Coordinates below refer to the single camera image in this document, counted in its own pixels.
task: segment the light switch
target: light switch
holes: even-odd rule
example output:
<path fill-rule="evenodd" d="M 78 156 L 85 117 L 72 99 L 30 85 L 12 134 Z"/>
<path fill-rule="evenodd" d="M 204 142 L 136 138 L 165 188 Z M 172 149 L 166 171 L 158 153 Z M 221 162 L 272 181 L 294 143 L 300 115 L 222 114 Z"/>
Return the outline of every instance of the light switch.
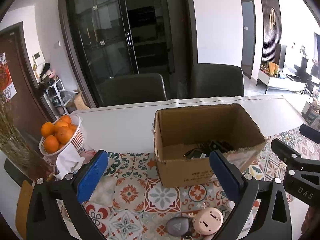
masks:
<path fill-rule="evenodd" d="M 59 48 L 60 46 L 61 46 L 60 41 L 57 41 L 57 42 L 53 45 L 53 47 L 54 47 L 55 49 Z"/>

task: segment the brown door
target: brown door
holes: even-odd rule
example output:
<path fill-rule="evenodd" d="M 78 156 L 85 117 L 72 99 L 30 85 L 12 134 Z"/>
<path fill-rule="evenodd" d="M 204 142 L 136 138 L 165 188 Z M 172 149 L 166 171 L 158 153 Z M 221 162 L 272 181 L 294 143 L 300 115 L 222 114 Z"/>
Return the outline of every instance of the brown door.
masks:
<path fill-rule="evenodd" d="M 41 139 L 41 126 L 48 122 L 27 80 L 25 58 L 21 49 L 19 29 L 0 34 L 0 53 L 5 53 L 7 65 L 17 93 L 12 97 L 14 124 L 22 133 Z"/>

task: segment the tissue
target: tissue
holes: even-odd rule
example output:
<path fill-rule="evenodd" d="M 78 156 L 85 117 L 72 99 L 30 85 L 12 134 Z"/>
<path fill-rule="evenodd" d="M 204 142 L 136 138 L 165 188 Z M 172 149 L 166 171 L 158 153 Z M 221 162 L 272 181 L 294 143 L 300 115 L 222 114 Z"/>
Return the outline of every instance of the tissue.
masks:
<path fill-rule="evenodd" d="M 70 143 L 57 157 L 56 166 L 59 174 L 54 174 L 54 176 L 63 179 L 68 173 L 76 173 L 84 160 L 85 157 L 80 157 L 76 148 Z"/>

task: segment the white table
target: white table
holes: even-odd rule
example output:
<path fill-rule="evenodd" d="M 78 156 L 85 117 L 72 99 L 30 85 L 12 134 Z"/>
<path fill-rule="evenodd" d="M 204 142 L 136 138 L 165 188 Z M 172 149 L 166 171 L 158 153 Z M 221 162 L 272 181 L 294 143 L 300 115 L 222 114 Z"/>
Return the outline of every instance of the white table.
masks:
<path fill-rule="evenodd" d="M 153 127 L 156 110 L 171 107 L 241 104 L 260 127 L 264 136 L 281 133 L 304 123 L 302 116 L 282 96 L 215 97 L 171 99 L 163 102 L 94 108 L 74 113 L 82 117 L 86 141 L 94 149 L 109 152 L 153 152 Z M 5 174 L 3 153 L 0 153 L 0 211 L 10 227 L 14 225 L 15 205 L 20 187 Z M 294 220 L 298 227 L 302 222 Z"/>

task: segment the open cardboard box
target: open cardboard box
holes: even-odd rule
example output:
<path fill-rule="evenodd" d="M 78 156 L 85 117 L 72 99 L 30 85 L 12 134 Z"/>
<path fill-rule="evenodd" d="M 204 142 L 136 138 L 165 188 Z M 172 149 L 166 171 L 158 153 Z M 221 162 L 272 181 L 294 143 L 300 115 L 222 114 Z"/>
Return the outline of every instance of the open cardboard box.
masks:
<path fill-rule="evenodd" d="M 210 140 L 228 142 L 234 151 L 224 153 L 241 172 L 263 149 L 266 139 L 239 104 L 191 106 L 156 111 L 154 147 L 156 168 L 164 187 L 184 187 L 213 177 L 209 158 L 183 155 Z"/>

